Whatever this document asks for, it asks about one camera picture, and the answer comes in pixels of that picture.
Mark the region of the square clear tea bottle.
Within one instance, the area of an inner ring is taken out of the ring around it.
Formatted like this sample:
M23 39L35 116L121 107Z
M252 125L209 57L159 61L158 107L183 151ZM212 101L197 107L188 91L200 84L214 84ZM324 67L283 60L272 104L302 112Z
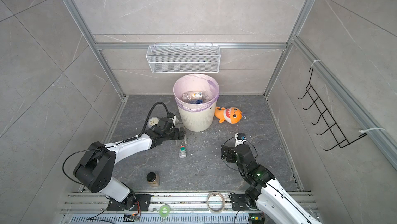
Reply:
M201 104L203 103L204 93L201 91L189 91L182 95L182 100L188 104Z

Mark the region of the tall clear green-cap bottle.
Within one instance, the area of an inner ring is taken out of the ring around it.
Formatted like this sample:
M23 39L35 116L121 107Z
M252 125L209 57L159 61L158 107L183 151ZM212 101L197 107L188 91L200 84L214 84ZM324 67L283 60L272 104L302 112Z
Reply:
M186 144L187 144L186 129L185 129L185 126L183 123L178 123L176 125L176 128L177 128L176 145L178 148L179 157L185 158L187 156L187 153L186 153Z

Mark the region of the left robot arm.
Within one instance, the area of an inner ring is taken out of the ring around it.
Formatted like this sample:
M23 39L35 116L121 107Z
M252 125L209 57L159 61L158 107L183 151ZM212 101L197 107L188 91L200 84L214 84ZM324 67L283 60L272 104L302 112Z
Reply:
M158 105L164 107L166 116L148 127L152 112ZM164 141L185 140L185 136L186 129L177 116L168 110L165 103L157 102L151 107L140 133L114 143L93 142L88 149L71 154L84 154L73 171L75 180L65 172L66 161L63 162L62 172L91 193L104 194L129 210L136 200L134 191L113 177L114 166L134 154L160 146Z

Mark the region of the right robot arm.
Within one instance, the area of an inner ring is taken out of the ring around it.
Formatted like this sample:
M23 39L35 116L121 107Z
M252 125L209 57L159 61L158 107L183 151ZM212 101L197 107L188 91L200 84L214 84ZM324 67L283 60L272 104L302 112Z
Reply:
M221 145L221 159L228 167L234 163L234 171L239 172L249 184L245 191L245 201L250 208L257 208L277 224L319 224L320 221L309 214L291 197L276 177L264 166L256 162L252 153L253 145L246 135L236 133L227 139L234 141L232 146Z

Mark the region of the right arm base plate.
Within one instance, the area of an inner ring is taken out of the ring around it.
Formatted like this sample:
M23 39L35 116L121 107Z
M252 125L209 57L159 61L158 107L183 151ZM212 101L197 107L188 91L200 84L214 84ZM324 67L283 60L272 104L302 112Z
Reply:
M245 199L244 194L236 194L235 192L231 192L228 194L228 197L232 203L232 209L234 211L256 211L257 210L256 207L249 205L249 203Z

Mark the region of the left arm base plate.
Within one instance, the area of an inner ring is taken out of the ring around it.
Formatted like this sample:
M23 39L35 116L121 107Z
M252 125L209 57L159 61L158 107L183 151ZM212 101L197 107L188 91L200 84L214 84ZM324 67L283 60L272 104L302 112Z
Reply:
M123 202L117 202L110 198L107 211L148 211L152 195L138 194L133 197L128 196Z

